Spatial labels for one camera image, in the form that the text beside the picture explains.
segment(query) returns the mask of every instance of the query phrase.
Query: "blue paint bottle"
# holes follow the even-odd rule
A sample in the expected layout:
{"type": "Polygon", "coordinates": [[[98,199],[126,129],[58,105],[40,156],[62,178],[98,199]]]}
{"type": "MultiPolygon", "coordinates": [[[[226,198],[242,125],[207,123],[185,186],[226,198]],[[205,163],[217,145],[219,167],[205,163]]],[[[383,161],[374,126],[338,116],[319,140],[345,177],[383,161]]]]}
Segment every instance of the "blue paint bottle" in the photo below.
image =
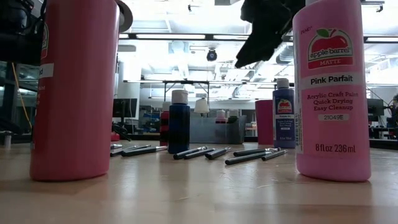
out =
{"type": "Polygon", "coordinates": [[[188,91],[174,90],[169,111],[169,153],[189,150],[190,107],[188,91]]]}
{"type": "Polygon", "coordinates": [[[277,79],[274,100],[274,147],[295,148],[294,90],[287,78],[277,79]]]}

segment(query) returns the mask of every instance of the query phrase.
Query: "table surface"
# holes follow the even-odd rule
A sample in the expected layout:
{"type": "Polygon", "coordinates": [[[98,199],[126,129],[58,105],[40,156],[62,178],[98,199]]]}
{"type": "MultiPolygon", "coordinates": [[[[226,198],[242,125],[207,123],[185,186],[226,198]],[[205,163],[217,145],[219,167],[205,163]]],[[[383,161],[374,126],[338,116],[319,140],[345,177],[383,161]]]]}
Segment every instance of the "table surface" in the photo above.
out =
{"type": "Polygon", "coordinates": [[[371,155],[373,175],[359,184],[300,175],[293,150],[233,166],[224,164],[232,153],[114,157],[102,177],[46,183],[29,179],[29,145],[13,145],[0,148],[0,223],[398,223],[398,153],[371,155]]]}

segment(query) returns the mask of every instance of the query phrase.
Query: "pink cup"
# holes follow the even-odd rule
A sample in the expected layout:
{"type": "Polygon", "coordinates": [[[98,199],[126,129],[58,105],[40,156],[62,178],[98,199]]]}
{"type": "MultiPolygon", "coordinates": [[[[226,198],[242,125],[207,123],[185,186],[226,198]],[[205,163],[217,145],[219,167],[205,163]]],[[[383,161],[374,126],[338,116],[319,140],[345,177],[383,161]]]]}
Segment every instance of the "pink cup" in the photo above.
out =
{"type": "Polygon", "coordinates": [[[272,102],[272,100],[256,101],[258,143],[262,145],[274,145],[272,102]]]}

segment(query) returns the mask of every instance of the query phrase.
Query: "bottle cap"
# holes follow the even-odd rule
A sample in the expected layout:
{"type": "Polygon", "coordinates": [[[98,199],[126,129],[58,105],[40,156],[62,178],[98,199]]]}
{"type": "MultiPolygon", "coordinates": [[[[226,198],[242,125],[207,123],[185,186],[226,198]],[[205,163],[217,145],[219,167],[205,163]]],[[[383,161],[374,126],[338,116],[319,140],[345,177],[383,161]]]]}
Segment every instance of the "bottle cap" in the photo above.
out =
{"type": "Polygon", "coordinates": [[[216,117],[217,118],[225,118],[225,110],[218,110],[216,112],[216,117]]]}
{"type": "Polygon", "coordinates": [[[288,88],[289,87],[289,80],[287,78],[278,78],[276,80],[277,88],[288,88]]]}
{"type": "Polygon", "coordinates": [[[230,110],[229,117],[232,117],[232,116],[238,117],[238,110],[230,110]]]}
{"type": "Polygon", "coordinates": [[[305,5],[307,6],[307,5],[312,4],[312,3],[316,2],[316,1],[319,1],[319,0],[305,0],[305,5]]]}
{"type": "Polygon", "coordinates": [[[193,111],[195,113],[209,113],[209,106],[207,105],[207,100],[205,99],[200,99],[197,100],[195,104],[195,110],[193,111]]]}
{"type": "Polygon", "coordinates": [[[171,102],[163,102],[162,111],[163,111],[163,112],[169,111],[170,105],[171,105],[171,102]]]}
{"type": "Polygon", "coordinates": [[[187,90],[173,90],[172,104],[183,103],[188,104],[188,91],[187,90]]]}

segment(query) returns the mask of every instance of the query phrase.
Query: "gray bin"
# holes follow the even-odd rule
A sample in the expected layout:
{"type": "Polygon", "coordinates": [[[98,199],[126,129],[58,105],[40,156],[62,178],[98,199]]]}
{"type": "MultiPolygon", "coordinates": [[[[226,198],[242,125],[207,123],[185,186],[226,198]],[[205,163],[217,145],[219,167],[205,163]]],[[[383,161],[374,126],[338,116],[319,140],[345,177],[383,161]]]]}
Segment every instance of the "gray bin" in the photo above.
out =
{"type": "Polygon", "coordinates": [[[246,116],[232,124],[216,124],[216,118],[191,118],[190,142],[212,144],[242,144],[246,116]]]}

